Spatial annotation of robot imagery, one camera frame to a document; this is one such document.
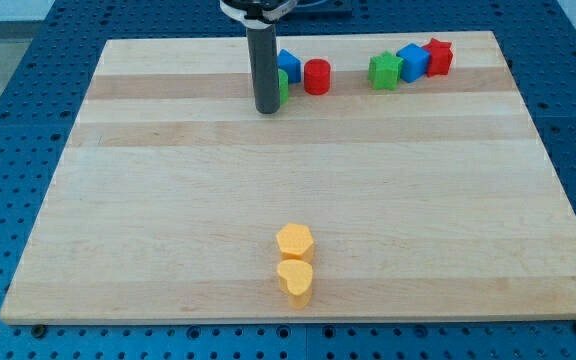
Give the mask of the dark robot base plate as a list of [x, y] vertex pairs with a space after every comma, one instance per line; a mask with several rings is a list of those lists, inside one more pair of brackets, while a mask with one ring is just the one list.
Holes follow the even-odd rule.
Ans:
[[352, 0], [298, 0], [288, 17], [349, 15], [352, 11]]

